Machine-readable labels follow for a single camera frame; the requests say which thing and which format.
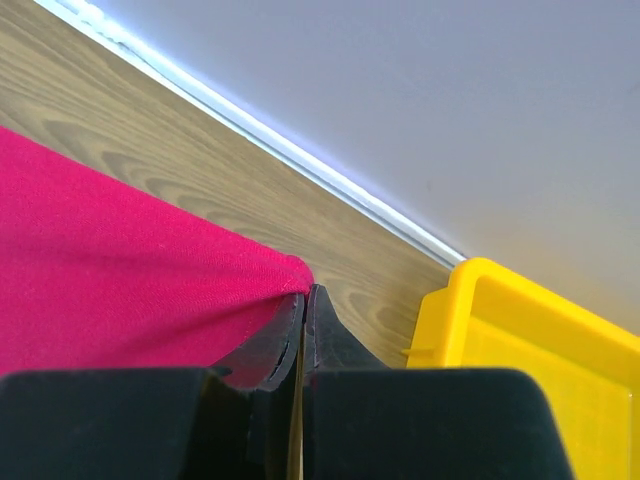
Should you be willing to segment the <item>yellow plastic bin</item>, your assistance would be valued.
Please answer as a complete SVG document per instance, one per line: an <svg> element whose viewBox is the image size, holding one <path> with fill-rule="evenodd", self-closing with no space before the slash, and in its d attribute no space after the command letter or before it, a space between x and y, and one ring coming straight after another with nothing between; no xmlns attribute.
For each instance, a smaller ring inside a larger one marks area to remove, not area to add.
<svg viewBox="0 0 640 480"><path fill-rule="evenodd" d="M485 258L424 296L409 368L506 367L544 391L579 479L639 476L639 338Z"/></svg>

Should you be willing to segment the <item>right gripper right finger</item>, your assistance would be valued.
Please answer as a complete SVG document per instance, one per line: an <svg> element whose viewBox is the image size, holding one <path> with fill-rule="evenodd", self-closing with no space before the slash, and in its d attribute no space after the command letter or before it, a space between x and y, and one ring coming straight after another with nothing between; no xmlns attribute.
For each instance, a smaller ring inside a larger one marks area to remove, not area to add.
<svg viewBox="0 0 640 480"><path fill-rule="evenodd" d="M305 312L308 479L570 479L550 405L508 368L392 369L339 320L325 287Z"/></svg>

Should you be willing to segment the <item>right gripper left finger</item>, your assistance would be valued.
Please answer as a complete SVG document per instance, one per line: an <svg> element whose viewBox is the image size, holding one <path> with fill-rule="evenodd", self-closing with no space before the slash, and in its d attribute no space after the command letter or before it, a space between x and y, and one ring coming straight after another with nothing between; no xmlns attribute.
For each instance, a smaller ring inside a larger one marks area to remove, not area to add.
<svg viewBox="0 0 640 480"><path fill-rule="evenodd" d="M5 479L295 474L304 298L208 367L26 371L1 380Z"/></svg>

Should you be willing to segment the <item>red polo t shirt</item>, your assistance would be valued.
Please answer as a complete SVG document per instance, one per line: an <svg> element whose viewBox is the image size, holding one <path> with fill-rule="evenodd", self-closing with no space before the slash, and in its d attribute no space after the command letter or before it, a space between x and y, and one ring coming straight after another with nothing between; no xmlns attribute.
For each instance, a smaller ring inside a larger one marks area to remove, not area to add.
<svg viewBox="0 0 640 480"><path fill-rule="evenodd" d="M1 132L1 370L207 367L310 268Z"/></svg>

